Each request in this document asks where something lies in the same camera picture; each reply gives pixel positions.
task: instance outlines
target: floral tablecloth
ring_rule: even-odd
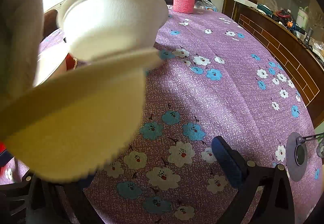
[[[55,33],[41,49],[62,38]],[[212,154],[212,139],[221,135],[260,166],[286,166],[289,134],[313,134],[311,119],[283,68],[221,13],[169,10],[155,47],[165,61],[147,75],[143,124],[128,149],[97,172],[85,194],[109,224],[215,223],[237,190]],[[322,193],[316,143],[307,147],[304,177],[290,180],[296,223],[305,220]],[[8,170],[17,163],[7,165],[0,183],[10,182]],[[24,171],[22,165],[18,172]]]

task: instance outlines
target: wooden cabinet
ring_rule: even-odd
[[[253,8],[239,4],[235,21],[262,43],[299,91],[314,127],[324,120],[324,68],[287,29]]]

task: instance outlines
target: white bowl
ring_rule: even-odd
[[[67,0],[57,23],[73,56],[93,61],[152,47],[167,18],[164,0]]]

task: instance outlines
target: white container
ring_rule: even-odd
[[[234,1],[239,2],[241,4],[244,4],[244,5],[248,6],[248,7],[253,7],[255,9],[257,9],[257,7],[258,7],[257,4],[255,4],[255,3],[253,3],[253,2],[251,2],[249,0],[234,0]]]
[[[308,22],[308,15],[304,12],[303,8],[299,8],[296,23],[298,26],[305,30]]]
[[[93,61],[152,47],[167,19],[164,0],[67,0],[57,22],[72,55]]]

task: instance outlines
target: plastic bag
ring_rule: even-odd
[[[318,55],[319,58],[324,62],[324,43],[322,41],[317,41],[311,37],[309,44],[312,46],[313,52]]]
[[[266,5],[271,11],[278,11],[276,0],[265,0],[264,5]]]
[[[197,1],[195,3],[195,8],[218,12],[218,8],[208,0]]]

